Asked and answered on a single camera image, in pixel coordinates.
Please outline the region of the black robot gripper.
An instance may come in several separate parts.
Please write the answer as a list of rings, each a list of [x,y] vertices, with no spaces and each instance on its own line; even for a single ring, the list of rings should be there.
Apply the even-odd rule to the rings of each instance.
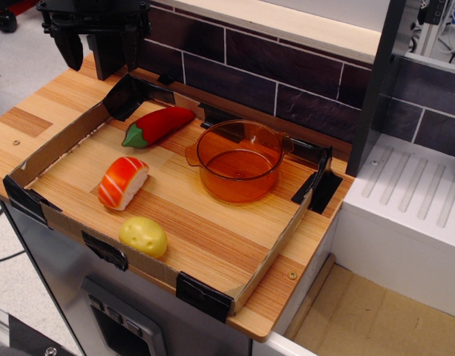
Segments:
[[[79,34],[122,34],[128,71],[137,68],[142,36],[151,32],[148,1],[39,1],[42,27],[52,36],[67,66],[80,70],[83,46]]]

